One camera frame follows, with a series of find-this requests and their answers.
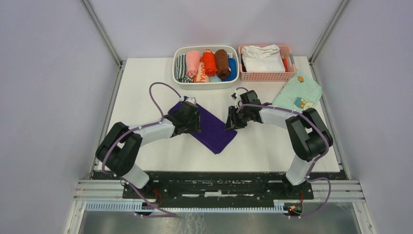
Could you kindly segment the pink towel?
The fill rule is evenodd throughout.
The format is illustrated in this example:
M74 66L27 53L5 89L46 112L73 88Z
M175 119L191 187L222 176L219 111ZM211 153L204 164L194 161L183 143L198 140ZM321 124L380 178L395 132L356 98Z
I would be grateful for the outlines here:
M194 78L197 74L200 64L200 52L192 50L186 53L186 74L190 78Z

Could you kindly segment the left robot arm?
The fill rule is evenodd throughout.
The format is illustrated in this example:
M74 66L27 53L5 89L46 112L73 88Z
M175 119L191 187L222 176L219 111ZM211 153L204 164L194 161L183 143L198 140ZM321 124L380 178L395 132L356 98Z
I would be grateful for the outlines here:
M98 146L95 157L118 177L134 185L134 191L141 198L152 195L150 177L135 164L139 149L151 142L172 138L181 134L199 133L200 110L196 99L187 98L178 103L177 110L164 116L161 122L130 128L117 122Z

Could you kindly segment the purple towel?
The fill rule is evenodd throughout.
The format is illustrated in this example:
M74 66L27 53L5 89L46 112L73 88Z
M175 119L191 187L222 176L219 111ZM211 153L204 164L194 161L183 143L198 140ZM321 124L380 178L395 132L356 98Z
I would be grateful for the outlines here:
M200 110L201 132L190 135L197 139L201 144L206 146L214 154L219 154L235 138L237 132L234 130L225 131L224 122L222 122L201 105L196 105ZM172 108L168 110L167 114L164 115L164 118L169 120L173 124Z

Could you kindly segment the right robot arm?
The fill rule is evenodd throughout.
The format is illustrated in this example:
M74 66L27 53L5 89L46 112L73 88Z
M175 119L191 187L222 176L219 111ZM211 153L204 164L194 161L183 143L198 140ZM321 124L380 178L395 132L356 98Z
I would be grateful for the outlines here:
M231 98L234 105L228 108L224 130L242 129L253 121L288 131L295 156L283 176L281 192L284 197L294 199L300 194L300 185L307 182L315 163L333 145L333 138L324 121L314 108L299 112L268 102L261 103L254 90L243 87L236 88Z

